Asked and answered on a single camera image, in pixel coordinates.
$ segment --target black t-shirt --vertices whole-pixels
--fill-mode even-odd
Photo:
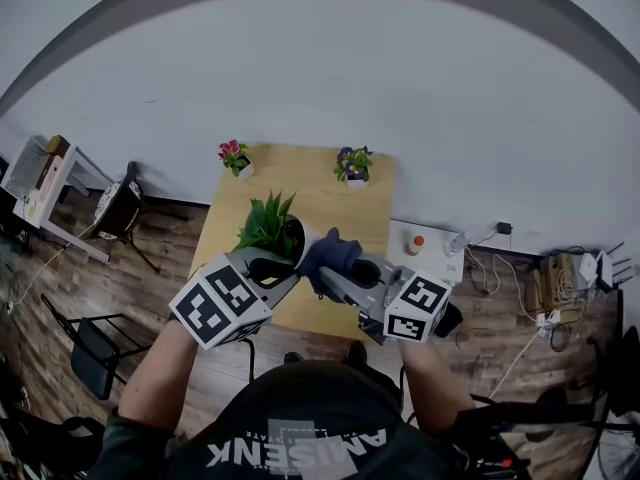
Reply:
[[[439,480],[452,470],[449,451],[404,423],[389,393],[348,366],[322,361],[265,373],[164,459],[169,437],[111,418],[89,480]]]

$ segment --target black pants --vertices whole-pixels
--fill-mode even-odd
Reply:
[[[363,375],[366,375],[373,382],[384,388],[398,403],[398,407],[402,410],[403,404],[403,393],[400,391],[400,388],[396,386],[396,383],[393,380],[386,376],[384,373],[379,372],[378,370],[372,368],[367,363],[363,363],[358,360],[349,360],[348,357],[342,360],[342,364],[346,366],[350,366],[354,370],[358,370]]]

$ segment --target blue cloth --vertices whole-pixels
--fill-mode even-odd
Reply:
[[[334,302],[342,302],[320,279],[320,267],[329,267],[338,274],[347,275],[362,254],[357,240],[347,242],[340,238],[337,228],[331,228],[327,236],[311,246],[299,267],[301,275],[309,278],[313,291],[329,297]]]

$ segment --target person's arm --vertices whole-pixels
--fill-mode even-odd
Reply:
[[[398,346],[420,430],[430,435],[447,430],[460,411],[475,407],[432,344],[398,340]]]
[[[174,432],[197,352],[198,344],[182,324],[170,321],[127,382],[118,415]]]

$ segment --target green leafy plant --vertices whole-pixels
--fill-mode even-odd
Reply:
[[[288,258],[293,240],[285,234],[285,221],[295,194],[280,204],[282,192],[276,197],[269,192],[266,204],[258,199],[251,199],[251,211],[238,238],[240,243],[233,249],[258,247]]]
[[[237,140],[220,144],[218,156],[222,160],[222,164],[230,168],[236,178],[240,175],[240,169],[249,165],[247,157],[244,156],[245,149],[247,149],[247,145],[240,144]]]
[[[369,167],[373,165],[369,160],[370,155],[371,151],[367,146],[358,149],[342,148],[338,153],[338,166],[333,170],[338,181],[344,181],[347,176],[354,180],[369,181]]]

